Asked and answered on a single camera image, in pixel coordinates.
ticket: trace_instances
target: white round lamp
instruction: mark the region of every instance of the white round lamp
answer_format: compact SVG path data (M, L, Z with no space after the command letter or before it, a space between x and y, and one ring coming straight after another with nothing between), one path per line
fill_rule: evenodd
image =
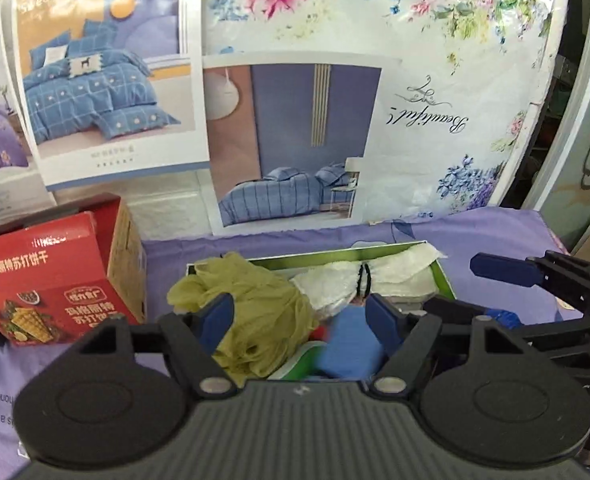
M204 102L208 121L223 119L237 108L239 91L229 79L228 70L226 76L216 72L204 73Z

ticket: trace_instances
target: blue sponge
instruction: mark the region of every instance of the blue sponge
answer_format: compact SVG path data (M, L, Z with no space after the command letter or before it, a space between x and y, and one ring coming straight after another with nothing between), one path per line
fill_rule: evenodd
M317 368L338 379L368 379L379 369L384 349L366 323L363 306L349 305L333 319Z

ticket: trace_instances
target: blue pillow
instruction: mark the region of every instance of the blue pillow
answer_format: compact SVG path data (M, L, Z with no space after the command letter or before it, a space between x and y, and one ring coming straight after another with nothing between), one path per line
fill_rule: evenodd
M113 110L94 119L105 139L145 130L162 128L167 124L181 124L157 105L139 105Z
M86 56L107 50L113 46L114 40L115 33L109 30L70 41L66 57Z
M301 174L296 168L275 168L264 177L265 180L288 180L295 175Z
M348 184L348 173L344 170L343 164L332 164L324 166L315 177L322 183L322 186L346 186Z
M96 22L94 20L86 20L84 22L83 36L92 36L100 32L112 32L117 34L117 25L108 22Z
M70 30L61 33L56 38L47 41L46 43L42 43L40 46L36 46L32 48L29 53L31 54L31 70L37 70L38 68L42 68L44 66L44 61L46 60L46 49L51 48L51 46L63 46L69 43L70 41Z

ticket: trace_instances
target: blue plaid duvet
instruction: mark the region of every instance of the blue plaid duvet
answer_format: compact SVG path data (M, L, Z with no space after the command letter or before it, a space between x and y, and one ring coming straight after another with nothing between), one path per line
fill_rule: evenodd
M319 211L322 185L312 175L288 169L290 175L281 180L268 175L262 180L237 184L229 191L219 202L224 227Z
M127 50L101 51L102 70L69 78L65 57L28 74L24 92L35 142L64 137L98 124L103 114L157 104L144 61Z

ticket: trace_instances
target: blue checkered bedding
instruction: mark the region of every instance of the blue checkered bedding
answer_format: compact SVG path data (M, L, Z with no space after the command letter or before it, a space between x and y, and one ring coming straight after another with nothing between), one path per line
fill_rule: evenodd
M350 202L353 192L333 192L333 187L346 186L348 184L348 173L344 170L343 164L324 166L315 174L315 177L322 184L322 204Z
M155 90L147 76L150 71L144 61L127 50L107 48L100 51L102 70L69 78L69 58L33 70L24 80L28 114L35 142L64 137L86 130L91 126L107 124L107 117L115 110L132 108L126 113L133 124L130 127L108 130L101 128L107 138L142 131L140 116L148 118L151 127L160 127L177 121L160 108L155 110L141 105L157 105ZM160 118L167 118L164 123Z
M219 202L224 227L253 220L288 218L319 211L322 185L295 168L278 168L262 180L237 184Z

